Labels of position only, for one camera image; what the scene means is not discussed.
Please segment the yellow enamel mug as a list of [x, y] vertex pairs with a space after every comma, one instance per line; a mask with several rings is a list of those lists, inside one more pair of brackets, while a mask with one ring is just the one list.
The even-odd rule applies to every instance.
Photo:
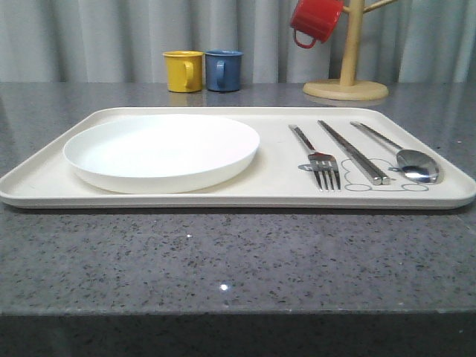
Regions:
[[163, 53], [167, 69], [168, 90], [191, 93], [202, 90], [201, 51], [167, 51]]

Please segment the silver metal spoon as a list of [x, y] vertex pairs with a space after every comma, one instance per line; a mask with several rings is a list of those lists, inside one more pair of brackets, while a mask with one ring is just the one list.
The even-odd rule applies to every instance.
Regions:
[[364, 123], [351, 121], [350, 124], [392, 147], [396, 155], [397, 167], [407, 179], [424, 184], [438, 182], [440, 166], [429, 155], [415, 149], [405, 149]]

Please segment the red enamel mug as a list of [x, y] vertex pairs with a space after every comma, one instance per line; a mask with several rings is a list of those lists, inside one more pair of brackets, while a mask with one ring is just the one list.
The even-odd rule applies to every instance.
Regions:
[[[293, 40], [301, 48], [312, 48], [316, 42], [324, 43], [334, 31], [344, 11], [344, 2], [336, 0], [300, 0], [292, 14], [290, 27]], [[298, 40], [298, 32], [312, 38], [309, 44]]]

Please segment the beige rabbit serving tray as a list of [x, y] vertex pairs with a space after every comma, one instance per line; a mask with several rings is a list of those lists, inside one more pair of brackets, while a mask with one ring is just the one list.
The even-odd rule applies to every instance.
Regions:
[[[113, 193], [79, 178], [63, 155], [86, 129], [133, 115], [215, 115], [245, 123], [261, 142], [238, 176], [190, 193]], [[395, 156], [350, 124], [364, 123], [404, 147], [429, 148], [383, 114], [357, 108], [127, 107], [89, 115], [1, 179], [1, 200], [19, 208], [299, 207], [451, 209], [472, 202], [475, 181], [441, 156], [440, 180], [419, 184], [398, 172]], [[321, 192], [289, 124], [338, 159], [342, 188]]]

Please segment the blue enamel mug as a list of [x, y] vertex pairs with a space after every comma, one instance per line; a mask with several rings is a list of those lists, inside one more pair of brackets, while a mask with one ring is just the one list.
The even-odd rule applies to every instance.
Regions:
[[207, 90], [238, 91], [241, 76], [241, 51], [210, 50], [205, 53]]

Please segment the wooden mug tree stand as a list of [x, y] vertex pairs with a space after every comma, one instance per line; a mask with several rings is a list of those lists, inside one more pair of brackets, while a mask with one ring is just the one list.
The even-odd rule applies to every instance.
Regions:
[[350, 1], [348, 6], [343, 7], [349, 19], [340, 77], [308, 82], [303, 86], [304, 93], [313, 97], [350, 101], [378, 100], [388, 96], [387, 86], [368, 80], [357, 80], [356, 73], [364, 14], [392, 3], [393, 0], [376, 1], [366, 6], [364, 1]]

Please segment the silver metal fork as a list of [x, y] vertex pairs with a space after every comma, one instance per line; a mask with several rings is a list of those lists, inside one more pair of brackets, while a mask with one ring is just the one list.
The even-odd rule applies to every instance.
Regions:
[[340, 191], [341, 180], [335, 157], [318, 152], [299, 126], [289, 124], [289, 128], [304, 145], [309, 165], [315, 175], [319, 190], [321, 192]]

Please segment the white round plate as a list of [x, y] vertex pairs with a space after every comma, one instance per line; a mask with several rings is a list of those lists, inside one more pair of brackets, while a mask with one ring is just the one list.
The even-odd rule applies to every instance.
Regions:
[[215, 115], [133, 115], [86, 129], [63, 155], [83, 181], [118, 193], [183, 193], [232, 179], [253, 161], [255, 129]]

